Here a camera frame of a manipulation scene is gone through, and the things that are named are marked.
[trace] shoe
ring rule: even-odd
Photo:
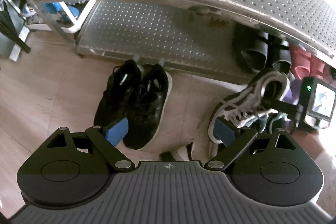
[[[144,69],[134,60],[113,69],[103,98],[100,100],[93,124],[105,127],[125,115],[125,108],[135,87],[139,86]]]
[[[260,105],[263,96],[282,100],[288,89],[289,79],[284,73],[270,68],[263,69],[243,91],[229,95],[216,106],[209,122],[209,138],[214,143],[222,143],[214,134],[215,121],[220,116],[231,121],[235,127],[240,128],[255,117],[276,112],[272,109],[264,109]]]
[[[21,16],[23,17],[31,17],[33,15],[36,15],[36,11],[34,10],[34,8],[30,7],[30,5],[28,3],[26,3],[21,11]]]
[[[270,41],[266,67],[288,75],[292,66],[289,43],[277,37],[271,37]]]
[[[309,76],[315,76],[319,79],[322,79],[324,69],[324,63],[316,56],[312,55],[310,58],[310,74]]]
[[[162,124],[172,78],[162,66],[154,65],[135,90],[127,108],[129,130],[123,141],[138,150],[155,138]]]
[[[190,144],[182,146],[176,150],[161,153],[160,161],[174,162],[174,161],[194,160],[192,157],[193,150],[194,150],[194,144],[193,142],[191,142]]]
[[[289,45],[289,50],[292,56],[291,71],[296,79],[303,79],[310,75],[310,57],[311,53],[303,48]]]
[[[266,133],[272,134],[276,128],[286,128],[286,118],[286,113],[271,113],[267,120]]]
[[[58,11],[62,8],[59,2],[45,3],[43,6],[47,9],[54,20],[61,20],[62,16]]]
[[[256,117],[256,119],[250,120],[245,124],[245,126],[255,129],[260,134],[265,131],[267,121],[268,121],[268,113],[266,113],[262,117]]]
[[[238,24],[233,39],[236,61],[253,73],[265,68],[268,54],[268,34]]]
[[[223,116],[219,116],[214,122],[213,135],[227,147],[240,135],[240,129]]]

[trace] white shoelace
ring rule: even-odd
[[[253,87],[248,87],[245,92],[250,93],[253,91]],[[225,115],[224,119],[232,122],[235,126],[239,127],[242,119],[249,120],[252,117],[260,117],[260,112],[263,112],[266,110],[263,106],[260,105],[260,100],[256,100],[258,97],[255,97],[253,94],[247,95],[247,98],[245,100],[248,100],[249,103],[244,105],[236,105],[234,103],[228,103],[224,100],[221,100],[223,103],[224,109],[227,106],[234,107],[232,112],[229,115]]]

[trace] white shoe sole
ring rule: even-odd
[[[171,155],[173,156],[174,160],[176,161],[188,161],[188,150],[187,146],[182,146],[177,150],[173,150],[170,152]]]
[[[145,68],[141,65],[136,65],[138,67],[138,69],[140,70],[140,73],[141,73],[141,81],[143,79],[143,77],[145,76]]]
[[[212,159],[214,156],[216,156],[217,151],[218,151],[218,143],[211,142],[209,145],[209,158]]]
[[[253,94],[258,97],[258,101],[259,104],[261,103],[261,100],[263,98],[264,92],[265,92],[265,88],[266,86],[273,81],[278,81],[278,72],[274,72],[273,73],[273,77],[272,75],[266,74],[264,75],[261,79],[259,79],[258,84],[256,85]],[[282,100],[284,98],[284,96],[287,94],[288,90],[289,90],[289,79],[283,75],[283,80],[285,80],[286,78],[286,87],[285,90],[283,91],[282,95],[280,96],[280,98],[278,98],[278,100]],[[246,97],[247,94],[244,93],[244,90],[241,92],[241,94],[233,99],[231,99],[230,101],[228,101],[231,104],[235,104],[236,102],[239,102],[242,98]],[[210,118],[210,123],[209,123],[209,127],[208,127],[208,135],[209,138],[212,142],[220,144],[222,143],[221,140],[218,140],[215,138],[214,134],[213,134],[213,130],[214,130],[214,126],[215,126],[215,120],[217,119],[217,117],[220,116],[225,116],[228,112],[230,112],[231,110],[224,110],[225,107],[221,106],[218,108],[218,110],[215,112],[215,114]],[[244,123],[248,122],[249,120],[251,120],[253,117],[250,117],[249,119],[246,119],[244,121]]]

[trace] shoelace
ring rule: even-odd
[[[245,92],[250,93],[251,91],[253,91],[253,89],[254,87],[250,86],[245,90]],[[235,126],[238,126],[243,118],[250,119],[252,116],[260,117],[259,116],[260,112],[263,112],[266,110],[263,106],[259,105],[258,100],[257,101],[255,100],[256,99],[255,96],[249,94],[247,95],[247,97],[250,97],[250,98],[246,98],[246,100],[250,100],[251,103],[241,105],[241,106],[221,100],[224,108],[227,106],[234,107],[234,110],[230,113],[230,115],[226,115],[224,116],[224,118],[232,122]]]
[[[112,71],[112,76],[114,77],[115,74],[116,74],[116,70],[118,68],[120,68],[122,65],[120,66],[116,66],[113,68],[113,71]],[[103,92],[103,96],[106,98],[106,101],[108,102],[108,105],[112,105],[113,103],[115,103],[115,98],[116,97],[119,97],[119,100],[118,100],[118,106],[125,106],[126,102],[127,102],[127,95],[130,95],[130,92],[131,92],[132,89],[127,89],[125,94],[122,94],[120,96],[115,96],[114,92],[113,92],[113,89],[109,89],[109,90],[105,90]]]
[[[144,85],[139,86],[139,96],[137,98],[137,103],[135,105],[135,113],[143,118],[152,116],[156,112],[156,108],[152,105],[152,103],[157,100],[158,95],[155,91],[146,91],[142,95],[143,89],[146,87]]]

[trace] wooden floor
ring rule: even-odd
[[[79,58],[52,32],[30,34],[30,54],[0,60],[0,211],[13,215],[24,202],[16,173],[31,153],[59,127],[72,132],[93,125],[112,68],[123,61]],[[173,89],[160,134],[146,151],[118,148],[131,160],[159,154],[194,140],[196,160],[208,160],[207,121],[217,102],[242,86],[170,71]]]

